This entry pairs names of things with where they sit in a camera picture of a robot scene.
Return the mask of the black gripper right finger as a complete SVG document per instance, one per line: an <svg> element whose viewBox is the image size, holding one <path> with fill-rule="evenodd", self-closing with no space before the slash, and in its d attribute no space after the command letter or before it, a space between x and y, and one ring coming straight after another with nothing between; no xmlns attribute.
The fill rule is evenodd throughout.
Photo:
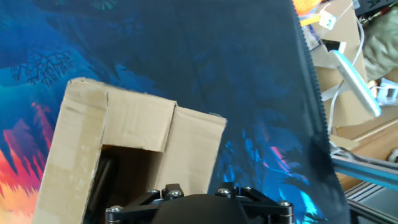
<svg viewBox="0 0 398 224"><path fill-rule="evenodd" d="M250 186L238 187L234 182L223 182L215 195L237 202L241 207L238 213L244 215L248 223L258 219L258 223L294 224L294 206L291 202L276 202Z"/></svg>

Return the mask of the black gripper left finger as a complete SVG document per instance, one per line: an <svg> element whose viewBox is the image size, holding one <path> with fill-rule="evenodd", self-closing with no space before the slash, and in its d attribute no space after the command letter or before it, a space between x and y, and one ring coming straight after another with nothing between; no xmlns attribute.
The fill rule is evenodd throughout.
<svg viewBox="0 0 398 224"><path fill-rule="evenodd" d="M167 184L164 189L148 190L125 207L114 205L105 211L105 224L129 223L153 218L160 204L184 197L179 184Z"/></svg>

